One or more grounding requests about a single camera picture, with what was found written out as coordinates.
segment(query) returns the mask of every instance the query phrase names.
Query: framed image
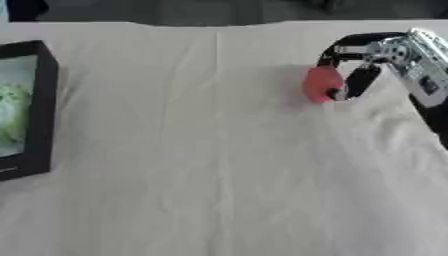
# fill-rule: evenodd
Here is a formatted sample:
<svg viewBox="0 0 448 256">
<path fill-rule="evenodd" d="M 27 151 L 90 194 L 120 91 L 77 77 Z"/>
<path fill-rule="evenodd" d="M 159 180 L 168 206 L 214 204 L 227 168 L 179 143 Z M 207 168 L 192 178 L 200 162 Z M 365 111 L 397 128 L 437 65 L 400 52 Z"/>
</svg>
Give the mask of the framed image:
<svg viewBox="0 0 448 256">
<path fill-rule="evenodd" d="M 42 41 L 0 46 L 0 181 L 50 171 L 57 80 Z"/>
</svg>

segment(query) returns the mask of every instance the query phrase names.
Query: red object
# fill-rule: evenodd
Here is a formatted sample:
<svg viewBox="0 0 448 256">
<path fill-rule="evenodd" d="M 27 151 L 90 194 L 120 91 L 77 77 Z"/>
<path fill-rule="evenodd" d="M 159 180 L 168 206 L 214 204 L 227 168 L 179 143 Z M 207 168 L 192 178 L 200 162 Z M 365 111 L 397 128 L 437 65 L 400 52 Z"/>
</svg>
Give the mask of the red object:
<svg viewBox="0 0 448 256">
<path fill-rule="evenodd" d="M 341 88 L 344 79 L 341 74 L 331 66 L 319 66 L 308 71 L 302 83 L 303 92 L 314 103 L 322 104 L 332 100 L 326 95 L 331 88 Z"/>
</svg>

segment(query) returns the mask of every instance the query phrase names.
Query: dark background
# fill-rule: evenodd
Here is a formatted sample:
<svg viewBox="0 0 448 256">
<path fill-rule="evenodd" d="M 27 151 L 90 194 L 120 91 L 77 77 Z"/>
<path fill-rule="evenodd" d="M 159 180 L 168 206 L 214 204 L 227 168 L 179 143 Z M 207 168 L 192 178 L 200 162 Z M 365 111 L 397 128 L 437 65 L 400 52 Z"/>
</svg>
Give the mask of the dark background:
<svg viewBox="0 0 448 256">
<path fill-rule="evenodd" d="M 285 20 L 434 19 L 447 0 L 47 0 L 43 21 L 132 21 L 223 26 Z"/>
</svg>

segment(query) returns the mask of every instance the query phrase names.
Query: black frame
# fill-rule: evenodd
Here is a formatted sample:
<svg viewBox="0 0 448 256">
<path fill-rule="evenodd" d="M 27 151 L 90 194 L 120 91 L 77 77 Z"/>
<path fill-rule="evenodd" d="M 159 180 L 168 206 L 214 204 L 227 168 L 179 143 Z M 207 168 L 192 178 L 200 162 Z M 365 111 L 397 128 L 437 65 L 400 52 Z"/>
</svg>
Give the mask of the black frame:
<svg viewBox="0 0 448 256">
<path fill-rule="evenodd" d="M 42 41 L 0 46 L 0 61 L 24 56 L 37 56 L 25 148 L 22 153 L 0 157 L 0 181 L 51 169 L 59 65 Z"/>
</svg>

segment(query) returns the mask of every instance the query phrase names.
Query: table surface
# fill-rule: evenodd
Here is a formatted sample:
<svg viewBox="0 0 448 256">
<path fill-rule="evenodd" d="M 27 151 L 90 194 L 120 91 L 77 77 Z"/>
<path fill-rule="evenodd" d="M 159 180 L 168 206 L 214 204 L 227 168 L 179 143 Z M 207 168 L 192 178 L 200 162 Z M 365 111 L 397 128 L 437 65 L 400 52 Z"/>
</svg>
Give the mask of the table surface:
<svg viewBox="0 0 448 256">
<path fill-rule="evenodd" d="M 388 72 L 313 105 L 330 43 L 446 21 L 10 24 L 61 64 L 53 171 L 0 185 L 8 256 L 448 254 L 448 158 Z"/>
</svg>

